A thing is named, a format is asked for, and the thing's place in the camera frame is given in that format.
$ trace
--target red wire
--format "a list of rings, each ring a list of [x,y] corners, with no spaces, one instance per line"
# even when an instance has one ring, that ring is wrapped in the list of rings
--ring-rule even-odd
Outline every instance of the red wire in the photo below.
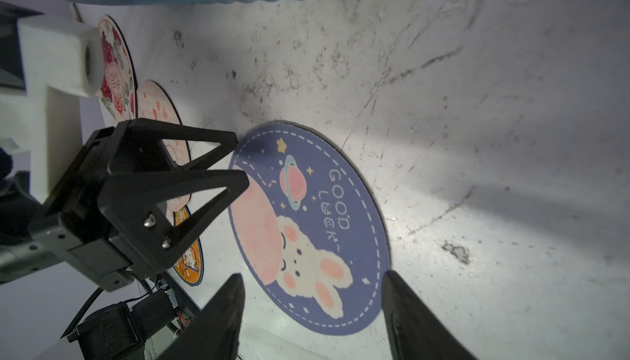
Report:
[[[186,318],[184,317],[184,315],[182,315],[182,314],[181,314],[181,312],[179,313],[179,317],[180,317],[180,318],[182,318],[182,319],[184,319],[184,322],[186,322],[186,324],[187,324],[187,325],[189,325],[189,324],[190,324],[190,322],[188,321],[188,319],[186,319]]]

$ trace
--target black cable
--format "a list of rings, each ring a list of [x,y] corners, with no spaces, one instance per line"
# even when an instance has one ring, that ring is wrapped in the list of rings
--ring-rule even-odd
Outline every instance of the black cable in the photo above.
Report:
[[[135,275],[133,272],[131,273],[131,276],[136,278],[136,280],[140,283],[140,285],[142,286],[142,288],[144,289],[145,292],[147,292],[147,293],[152,292],[150,287],[149,287],[149,284],[147,284],[147,281],[145,281],[144,279],[140,279],[140,277]]]
[[[153,289],[149,288],[149,285],[147,285],[147,292],[144,293],[142,296],[137,297],[137,298],[130,298],[129,300],[125,300],[125,301],[121,301],[121,303],[130,303],[131,301],[136,301],[136,300],[140,300],[146,296],[148,296],[149,294],[153,293],[153,291],[155,290],[155,288],[158,286],[158,284],[156,284],[155,286],[153,286]]]
[[[92,295],[86,300],[85,304],[83,304],[83,307],[79,309],[79,312],[77,312],[76,316],[73,318],[72,322],[70,322],[64,333],[61,335],[61,338],[67,336],[74,330],[77,324],[79,324],[79,322],[81,321],[82,317],[85,315],[85,313],[88,311],[88,309],[92,306],[96,298],[101,293],[103,293],[103,290],[100,287],[98,287],[94,291],[94,293],[92,293]]]

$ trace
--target coaster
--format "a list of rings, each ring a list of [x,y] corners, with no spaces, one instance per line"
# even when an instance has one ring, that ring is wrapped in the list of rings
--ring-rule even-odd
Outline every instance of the coaster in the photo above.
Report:
[[[184,222],[190,216],[188,207],[184,207],[175,213],[175,225]],[[189,285],[197,286],[203,278],[203,253],[199,239],[179,258],[173,266],[177,274]]]
[[[237,145],[230,167],[249,188],[229,215],[250,271],[306,328],[348,335],[381,310],[389,248],[374,201],[350,163],[313,132],[274,122]]]
[[[162,88],[153,81],[145,81],[138,88],[138,118],[148,118],[181,125],[177,111]],[[190,151],[185,140],[162,140],[171,159],[178,165],[190,161]],[[177,212],[190,201],[190,195],[181,196],[166,202],[166,208]]]
[[[96,91],[101,104],[116,122],[136,118],[136,83],[129,49],[114,20],[104,15],[98,22],[105,62],[101,89]]]

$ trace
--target pink circle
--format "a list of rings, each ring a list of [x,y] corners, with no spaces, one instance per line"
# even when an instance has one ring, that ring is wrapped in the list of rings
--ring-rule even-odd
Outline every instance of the pink circle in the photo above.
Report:
[[[280,187],[285,196],[287,195],[287,184],[285,183],[285,170],[288,170],[288,189],[291,191],[291,198],[293,201],[302,201],[306,196],[306,179],[299,168],[291,165],[285,167],[280,172]]]
[[[125,88],[123,87],[120,68],[115,62],[108,63],[105,67],[105,80],[107,81],[107,86],[112,91],[112,94],[115,97],[122,97],[125,93]]]

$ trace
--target pink planet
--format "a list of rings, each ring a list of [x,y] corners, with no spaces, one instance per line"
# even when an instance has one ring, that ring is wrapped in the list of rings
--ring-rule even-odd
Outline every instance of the pink planet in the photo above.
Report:
[[[285,172],[288,170],[288,190],[294,202],[302,201],[306,196],[306,179],[297,166],[288,165],[280,171],[280,187],[285,196],[287,194],[287,184],[285,183]]]

